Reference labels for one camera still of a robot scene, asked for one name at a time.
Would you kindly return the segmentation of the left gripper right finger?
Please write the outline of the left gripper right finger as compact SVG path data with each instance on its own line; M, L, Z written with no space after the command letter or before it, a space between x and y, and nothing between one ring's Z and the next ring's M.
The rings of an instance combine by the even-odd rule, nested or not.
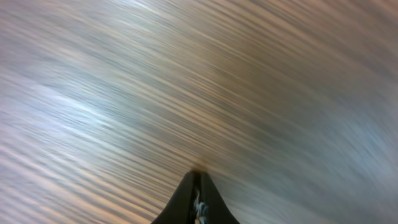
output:
M239 224L226 206L210 175L200 173L201 194L206 205L206 222L209 224Z

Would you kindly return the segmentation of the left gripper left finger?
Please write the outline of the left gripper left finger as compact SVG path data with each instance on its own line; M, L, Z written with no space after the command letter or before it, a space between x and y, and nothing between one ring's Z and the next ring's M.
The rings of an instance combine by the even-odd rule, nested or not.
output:
M188 224L192 222L193 190L196 174L187 172L165 208L152 224Z

